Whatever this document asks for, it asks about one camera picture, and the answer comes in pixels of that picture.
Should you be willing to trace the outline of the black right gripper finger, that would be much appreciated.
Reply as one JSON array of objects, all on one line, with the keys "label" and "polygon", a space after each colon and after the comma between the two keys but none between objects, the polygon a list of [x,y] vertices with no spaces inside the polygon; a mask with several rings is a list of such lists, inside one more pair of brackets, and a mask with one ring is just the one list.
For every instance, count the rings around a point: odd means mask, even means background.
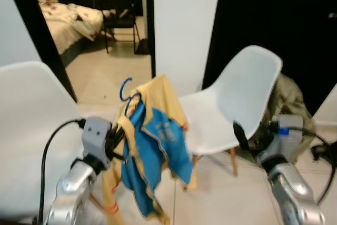
[{"label": "black right gripper finger", "polygon": [[249,150],[249,141],[246,138],[245,131],[243,130],[243,127],[237,122],[233,122],[233,131],[234,136],[236,136],[236,140],[239,143],[239,146],[241,147],[241,150]]}]

